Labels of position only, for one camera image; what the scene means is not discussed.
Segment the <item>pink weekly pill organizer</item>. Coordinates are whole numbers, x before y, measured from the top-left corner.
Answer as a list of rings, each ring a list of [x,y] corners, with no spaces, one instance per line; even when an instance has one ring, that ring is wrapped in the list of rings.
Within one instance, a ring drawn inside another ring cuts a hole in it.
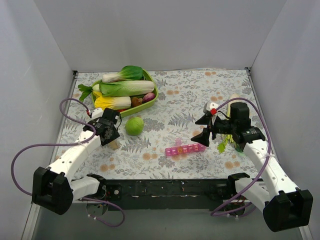
[[[201,153],[206,150],[206,147],[200,143],[192,143],[182,145],[182,140],[180,138],[175,139],[175,145],[172,147],[167,147],[164,151],[166,157],[175,157],[179,155],[188,155],[194,153]]]

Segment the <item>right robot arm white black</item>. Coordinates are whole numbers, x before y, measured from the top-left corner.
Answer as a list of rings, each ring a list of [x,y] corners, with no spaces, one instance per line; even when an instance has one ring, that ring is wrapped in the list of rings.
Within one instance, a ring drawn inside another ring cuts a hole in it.
[[[229,175],[227,195],[232,200],[245,197],[262,212],[266,225],[273,232],[307,226],[313,205],[312,194],[307,189],[301,190],[288,177],[271,154],[270,139],[251,125],[250,101],[236,97],[226,103],[230,106],[230,116],[225,119],[218,117],[218,104],[205,104],[204,115],[196,121],[205,128],[191,140],[208,147],[209,139],[215,139],[216,135],[231,135],[259,171],[254,179],[246,173]]]

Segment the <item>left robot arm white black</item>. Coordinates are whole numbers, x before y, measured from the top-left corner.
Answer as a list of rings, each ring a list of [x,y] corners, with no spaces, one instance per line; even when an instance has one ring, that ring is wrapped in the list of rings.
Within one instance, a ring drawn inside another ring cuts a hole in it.
[[[120,136],[116,124],[121,120],[121,114],[116,110],[95,109],[74,145],[47,168],[39,167],[34,172],[32,202],[63,215],[77,200],[85,197],[102,200],[106,197],[102,176],[90,173],[80,179],[73,177],[90,154]]]

